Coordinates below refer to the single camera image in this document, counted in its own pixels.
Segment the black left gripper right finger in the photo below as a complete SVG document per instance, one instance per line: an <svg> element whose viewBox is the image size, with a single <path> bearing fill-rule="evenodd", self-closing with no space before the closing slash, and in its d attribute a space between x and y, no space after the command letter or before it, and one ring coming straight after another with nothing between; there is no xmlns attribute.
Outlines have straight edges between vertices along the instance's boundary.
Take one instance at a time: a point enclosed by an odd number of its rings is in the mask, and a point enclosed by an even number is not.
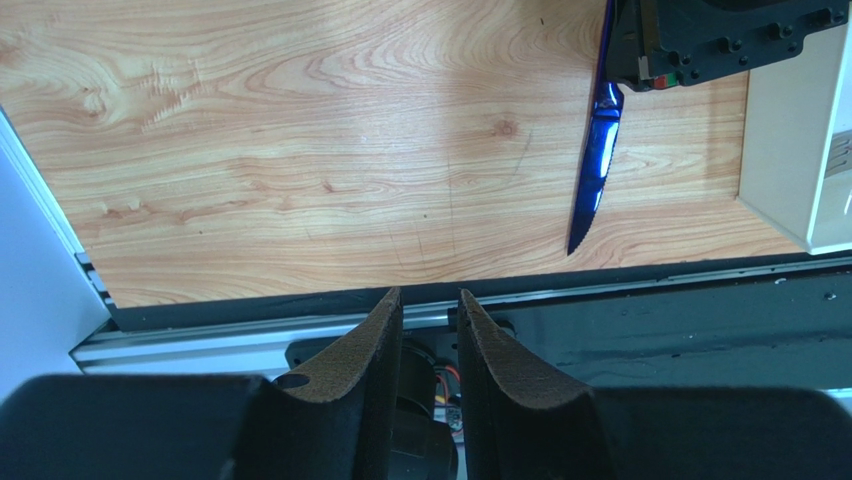
<svg viewBox="0 0 852 480"><path fill-rule="evenodd" d="M458 302L472 479L847 479L851 417L815 390L595 388Z"/></svg>

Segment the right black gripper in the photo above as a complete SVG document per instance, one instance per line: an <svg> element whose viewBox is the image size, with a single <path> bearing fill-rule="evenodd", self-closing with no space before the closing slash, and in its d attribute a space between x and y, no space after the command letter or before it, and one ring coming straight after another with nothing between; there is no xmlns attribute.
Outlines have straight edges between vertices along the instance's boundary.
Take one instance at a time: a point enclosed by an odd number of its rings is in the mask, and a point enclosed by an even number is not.
<svg viewBox="0 0 852 480"><path fill-rule="evenodd" d="M612 1L604 78L634 92L697 85L793 58L848 19L846 1Z"/></svg>

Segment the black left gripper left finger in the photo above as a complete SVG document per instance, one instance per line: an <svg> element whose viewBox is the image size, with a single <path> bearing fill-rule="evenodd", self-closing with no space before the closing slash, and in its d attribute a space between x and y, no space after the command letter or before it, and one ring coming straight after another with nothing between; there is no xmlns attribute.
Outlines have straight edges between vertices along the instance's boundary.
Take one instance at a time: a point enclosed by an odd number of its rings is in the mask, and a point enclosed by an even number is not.
<svg viewBox="0 0 852 480"><path fill-rule="evenodd" d="M402 337L391 289L290 372L44 375L1 406L5 479L384 479Z"/></svg>

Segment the blue serrated knife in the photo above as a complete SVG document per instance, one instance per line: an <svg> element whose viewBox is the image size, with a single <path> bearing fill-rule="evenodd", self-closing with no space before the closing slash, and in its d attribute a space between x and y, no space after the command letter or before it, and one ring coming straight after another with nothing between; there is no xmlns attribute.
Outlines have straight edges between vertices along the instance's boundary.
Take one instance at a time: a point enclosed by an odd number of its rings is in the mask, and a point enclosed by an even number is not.
<svg viewBox="0 0 852 480"><path fill-rule="evenodd" d="M598 212L623 114L624 95L606 75L607 51L616 17L615 4L615 1L606 3L588 125L566 244L568 256L582 244Z"/></svg>

